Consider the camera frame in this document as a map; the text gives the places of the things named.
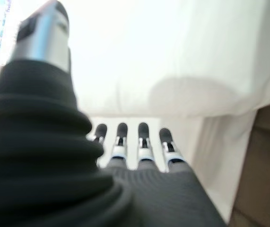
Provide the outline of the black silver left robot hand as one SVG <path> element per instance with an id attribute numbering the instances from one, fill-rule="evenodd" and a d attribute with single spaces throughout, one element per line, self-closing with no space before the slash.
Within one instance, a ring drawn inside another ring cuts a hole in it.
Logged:
<path id="1" fill-rule="evenodd" d="M 88 140 L 71 80 L 69 19 L 50 0 L 19 27 L 0 71 L 0 227 L 224 227 L 226 223 L 168 129 L 167 173 L 156 166 L 148 126 L 139 126 L 138 168 L 126 164 L 127 125 L 112 157 Z"/>

